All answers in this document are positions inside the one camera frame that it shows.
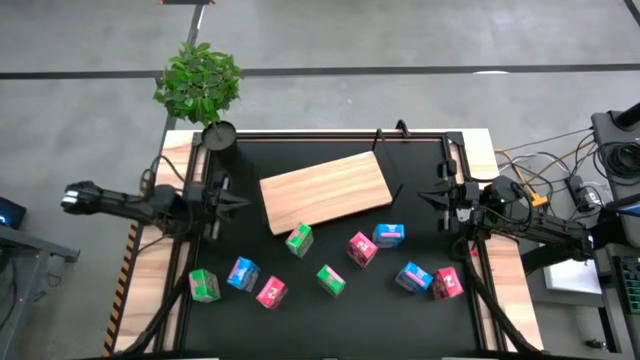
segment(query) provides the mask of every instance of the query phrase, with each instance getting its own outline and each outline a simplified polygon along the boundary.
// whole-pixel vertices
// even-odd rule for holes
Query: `gray floor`
[[[1,2],[0,72],[160,69],[193,11],[153,0]],[[220,1],[205,9],[198,41],[246,68],[640,63],[640,27],[622,0]],[[35,305],[22,358],[101,351],[129,222],[66,215],[60,195],[85,179],[136,191],[165,122],[153,88],[0,81],[0,196],[27,206],[26,231],[82,249],[74,266],[52,265],[63,282]],[[593,112],[625,109],[638,94],[640,72],[247,78],[225,117],[240,129],[391,127],[398,118],[413,128],[486,127],[506,148],[585,128]],[[580,138],[514,154],[563,154]],[[588,165],[581,174],[604,183]],[[554,207],[573,212],[566,194]],[[585,330],[599,324],[591,310],[536,304],[547,349],[597,356],[581,345],[600,336]]]

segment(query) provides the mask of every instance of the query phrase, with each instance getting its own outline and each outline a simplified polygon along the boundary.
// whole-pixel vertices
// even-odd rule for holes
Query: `black pot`
[[[232,152],[236,148],[238,133],[235,126],[228,121],[209,124],[202,131],[202,143],[208,150],[217,154]]]

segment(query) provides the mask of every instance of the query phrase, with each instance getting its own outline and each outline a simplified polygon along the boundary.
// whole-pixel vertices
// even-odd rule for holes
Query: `wooden cutting board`
[[[391,203],[373,152],[260,180],[274,235]]]

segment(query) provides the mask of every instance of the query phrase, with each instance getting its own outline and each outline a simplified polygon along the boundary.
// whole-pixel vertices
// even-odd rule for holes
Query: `cube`
[[[191,297],[195,301],[204,303],[220,299],[218,278],[205,269],[193,270],[189,273]]]
[[[256,299],[267,309],[274,310],[287,294],[287,286],[275,276],[267,281]]]
[[[347,246],[349,257],[355,260],[362,268],[369,264],[376,251],[378,251],[378,247],[361,232],[349,240],[349,245]]]
[[[432,280],[433,276],[420,269],[420,267],[413,262],[409,262],[400,270],[398,276],[396,276],[396,282],[400,284],[400,286],[414,293],[427,291]]]
[[[342,290],[344,290],[344,286],[347,284],[329,265],[323,266],[316,274],[316,277],[320,285],[327,290],[329,294],[333,295],[333,297],[340,295]]]
[[[379,248],[393,248],[404,241],[404,225],[378,224],[373,231],[373,243]]]
[[[436,271],[433,290],[438,300],[462,294],[464,290],[458,280],[456,269],[448,267]]]
[[[304,254],[307,253],[307,250],[309,250],[311,244],[313,244],[311,226],[299,223],[287,238],[286,243],[289,247],[289,251],[291,251],[293,255],[302,259]]]
[[[227,278],[227,284],[240,290],[251,292],[259,275],[260,268],[253,261],[239,256]]]

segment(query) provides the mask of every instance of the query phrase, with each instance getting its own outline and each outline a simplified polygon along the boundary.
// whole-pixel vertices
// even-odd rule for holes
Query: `blue cube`
[[[378,224],[373,232],[373,243],[379,248],[392,248],[404,240],[404,225]]]
[[[260,268],[253,261],[239,256],[227,278],[227,284],[240,290],[251,292],[259,275]]]
[[[398,276],[396,276],[396,282],[400,284],[400,286],[415,293],[427,291],[431,281],[433,281],[433,276],[420,269],[418,265],[413,262],[409,262],[407,266],[400,270]]]

